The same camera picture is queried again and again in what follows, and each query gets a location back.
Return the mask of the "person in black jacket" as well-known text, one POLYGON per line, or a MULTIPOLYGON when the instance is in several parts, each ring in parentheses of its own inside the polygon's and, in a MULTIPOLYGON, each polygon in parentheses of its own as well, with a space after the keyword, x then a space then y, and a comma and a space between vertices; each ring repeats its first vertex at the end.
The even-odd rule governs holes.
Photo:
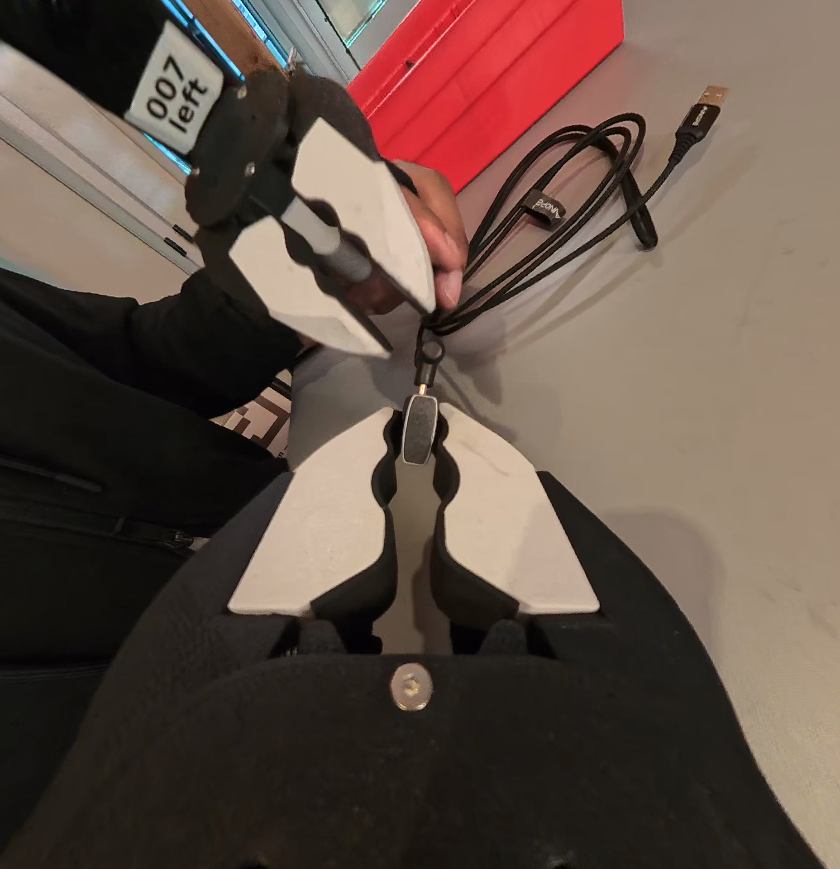
POLYGON ((287 464, 175 407, 59 415, 0 457, 1 851, 143 611, 287 464))

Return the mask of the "person's left hand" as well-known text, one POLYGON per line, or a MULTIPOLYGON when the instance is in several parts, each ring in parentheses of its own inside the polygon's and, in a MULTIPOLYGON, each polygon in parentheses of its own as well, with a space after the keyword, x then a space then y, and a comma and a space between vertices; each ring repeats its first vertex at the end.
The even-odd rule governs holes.
POLYGON ((403 187, 403 195, 430 256, 437 308, 453 310, 459 304, 469 254, 457 195, 434 169, 406 161, 395 161, 393 167, 413 185, 403 187))

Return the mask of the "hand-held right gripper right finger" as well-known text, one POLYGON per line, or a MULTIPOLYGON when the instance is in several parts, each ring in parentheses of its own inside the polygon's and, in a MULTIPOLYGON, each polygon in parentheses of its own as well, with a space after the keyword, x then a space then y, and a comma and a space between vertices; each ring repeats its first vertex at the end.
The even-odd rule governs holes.
POLYGON ((439 407, 440 499, 430 589, 453 625, 597 614, 600 603, 534 465, 451 404, 439 407))

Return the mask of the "silver black cable connector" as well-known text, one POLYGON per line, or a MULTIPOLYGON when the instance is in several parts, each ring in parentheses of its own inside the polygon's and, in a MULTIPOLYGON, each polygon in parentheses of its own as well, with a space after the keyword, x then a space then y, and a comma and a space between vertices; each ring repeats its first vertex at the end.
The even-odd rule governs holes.
POLYGON ((339 229, 319 217, 299 196, 295 196, 281 215, 281 223, 305 239, 317 261, 331 275, 350 285, 366 282, 372 263, 339 229))

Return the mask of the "wooden post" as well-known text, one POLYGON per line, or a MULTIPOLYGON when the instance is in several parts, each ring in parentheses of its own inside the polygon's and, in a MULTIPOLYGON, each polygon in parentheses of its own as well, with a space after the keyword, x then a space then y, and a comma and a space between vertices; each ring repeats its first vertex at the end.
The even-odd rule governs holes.
POLYGON ((184 1, 193 18, 243 76, 288 67, 288 57, 250 2, 184 1))

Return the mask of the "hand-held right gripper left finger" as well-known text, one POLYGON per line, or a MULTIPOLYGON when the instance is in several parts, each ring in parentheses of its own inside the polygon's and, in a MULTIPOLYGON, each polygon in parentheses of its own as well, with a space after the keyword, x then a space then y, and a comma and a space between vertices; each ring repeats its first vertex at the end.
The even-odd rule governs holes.
POLYGON ((397 589, 394 522, 400 412, 383 407, 310 454, 230 601, 231 614, 331 622, 372 634, 397 589))

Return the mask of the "grey usb hub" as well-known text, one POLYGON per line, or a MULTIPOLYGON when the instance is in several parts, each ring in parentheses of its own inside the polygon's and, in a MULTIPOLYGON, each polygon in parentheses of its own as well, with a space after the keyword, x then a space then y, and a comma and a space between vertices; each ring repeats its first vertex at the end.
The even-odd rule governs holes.
POLYGON ((403 408, 401 456, 412 466, 423 466, 430 458, 439 417, 438 401, 422 387, 410 395, 403 408))

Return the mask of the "black white marker card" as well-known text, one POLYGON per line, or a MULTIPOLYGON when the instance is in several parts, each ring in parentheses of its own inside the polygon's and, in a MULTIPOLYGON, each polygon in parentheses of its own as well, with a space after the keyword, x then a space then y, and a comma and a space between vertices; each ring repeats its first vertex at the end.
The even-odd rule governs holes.
POLYGON ((239 434, 276 458, 287 454, 292 408, 292 374, 284 370, 252 401, 212 422, 239 434))

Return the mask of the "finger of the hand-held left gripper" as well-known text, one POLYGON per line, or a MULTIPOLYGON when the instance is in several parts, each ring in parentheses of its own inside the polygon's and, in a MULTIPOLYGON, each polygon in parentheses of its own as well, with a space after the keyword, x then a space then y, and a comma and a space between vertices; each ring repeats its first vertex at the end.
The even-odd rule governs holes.
POLYGON ((418 310, 435 310, 430 255, 386 163, 369 158, 318 117, 297 147, 292 186, 303 199, 326 203, 340 228, 365 245, 374 264, 418 310))
POLYGON ((326 293, 311 267, 294 261, 276 218, 265 216, 244 228, 229 255, 273 319, 329 349, 390 357, 391 344, 380 331, 326 293))

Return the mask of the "red storage bin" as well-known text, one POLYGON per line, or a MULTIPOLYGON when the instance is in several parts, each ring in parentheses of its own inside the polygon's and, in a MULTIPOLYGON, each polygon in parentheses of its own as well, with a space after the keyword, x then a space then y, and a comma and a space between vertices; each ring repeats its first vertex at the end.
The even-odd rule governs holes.
POLYGON ((421 1, 348 91, 385 158, 460 192, 623 38, 622 1, 421 1))

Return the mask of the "person's left forearm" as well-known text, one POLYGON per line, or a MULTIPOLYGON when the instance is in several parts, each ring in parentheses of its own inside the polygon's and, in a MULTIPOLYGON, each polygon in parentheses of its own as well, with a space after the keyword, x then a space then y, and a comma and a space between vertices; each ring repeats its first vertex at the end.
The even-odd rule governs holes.
POLYGON ((202 269, 178 294, 140 303, 0 267, 0 412, 104 406, 124 387, 210 419, 260 394, 301 349, 202 269))

